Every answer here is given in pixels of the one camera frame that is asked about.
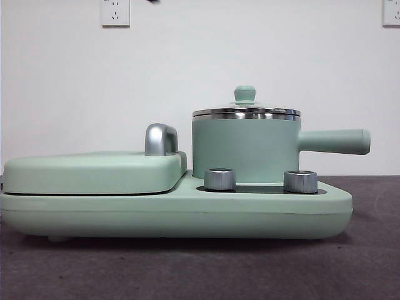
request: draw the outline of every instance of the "wall socket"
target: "wall socket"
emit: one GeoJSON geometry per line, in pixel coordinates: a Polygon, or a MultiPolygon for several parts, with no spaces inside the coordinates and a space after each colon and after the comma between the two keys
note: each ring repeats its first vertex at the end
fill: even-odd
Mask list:
{"type": "Polygon", "coordinates": [[[101,0],[101,24],[103,27],[129,27],[130,0],[101,0]]]}
{"type": "Polygon", "coordinates": [[[383,26],[400,27],[400,0],[383,0],[383,26]]]}

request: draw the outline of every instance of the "lid knob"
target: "lid knob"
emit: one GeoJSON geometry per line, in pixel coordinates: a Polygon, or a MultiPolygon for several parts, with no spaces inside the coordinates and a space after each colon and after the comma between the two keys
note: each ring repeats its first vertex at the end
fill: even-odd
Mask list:
{"type": "Polygon", "coordinates": [[[256,89],[254,86],[238,86],[235,89],[236,104],[254,104],[256,89]]]}

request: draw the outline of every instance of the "silver handle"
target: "silver handle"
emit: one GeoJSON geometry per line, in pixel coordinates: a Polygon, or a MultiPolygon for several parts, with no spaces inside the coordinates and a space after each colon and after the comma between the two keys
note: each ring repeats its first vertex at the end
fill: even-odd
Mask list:
{"type": "Polygon", "coordinates": [[[178,134],[176,129],[160,123],[154,123],[146,129],[144,142],[145,155],[167,155],[178,151],[178,134]]]}

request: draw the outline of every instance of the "glass lid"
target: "glass lid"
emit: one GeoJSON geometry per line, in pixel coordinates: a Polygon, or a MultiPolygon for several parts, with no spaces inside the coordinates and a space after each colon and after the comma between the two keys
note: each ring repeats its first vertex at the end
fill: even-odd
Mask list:
{"type": "Polygon", "coordinates": [[[218,119],[231,119],[243,117],[241,114],[245,114],[249,119],[274,119],[275,117],[268,117],[269,115],[287,115],[293,116],[292,119],[298,119],[300,117],[300,111],[295,109],[287,109],[280,107],[263,106],[260,102],[255,102],[256,89],[253,86],[238,86],[235,89],[235,101],[227,104],[226,106],[220,106],[211,109],[202,109],[200,111],[193,112],[193,117],[207,116],[207,115],[218,115],[218,119]]]}

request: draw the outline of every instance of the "gray carpet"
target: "gray carpet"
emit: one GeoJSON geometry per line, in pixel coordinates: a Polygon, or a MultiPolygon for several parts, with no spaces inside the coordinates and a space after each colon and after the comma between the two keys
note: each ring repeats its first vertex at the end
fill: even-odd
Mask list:
{"type": "Polygon", "coordinates": [[[2,299],[400,299],[400,176],[324,176],[353,195],[319,241],[86,239],[2,225],[2,299]]]}

